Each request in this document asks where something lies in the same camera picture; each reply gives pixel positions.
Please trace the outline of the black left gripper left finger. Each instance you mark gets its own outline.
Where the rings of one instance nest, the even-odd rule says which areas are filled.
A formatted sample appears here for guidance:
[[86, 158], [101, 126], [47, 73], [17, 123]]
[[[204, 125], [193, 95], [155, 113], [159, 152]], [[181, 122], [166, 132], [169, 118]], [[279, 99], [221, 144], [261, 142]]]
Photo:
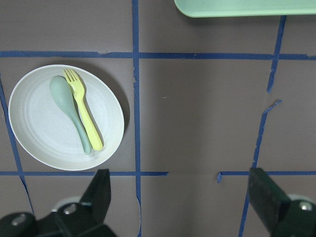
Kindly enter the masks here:
[[108, 169], [99, 169], [83, 193], [79, 203], [97, 223], [103, 223], [111, 202], [111, 182]]

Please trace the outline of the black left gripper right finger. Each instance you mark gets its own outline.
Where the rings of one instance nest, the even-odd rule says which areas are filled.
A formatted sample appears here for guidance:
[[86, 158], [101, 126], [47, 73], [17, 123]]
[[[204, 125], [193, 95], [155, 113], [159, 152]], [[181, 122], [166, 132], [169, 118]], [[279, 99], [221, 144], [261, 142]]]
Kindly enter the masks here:
[[271, 234], [291, 204], [288, 195], [261, 168], [251, 168], [248, 177], [249, 202]]

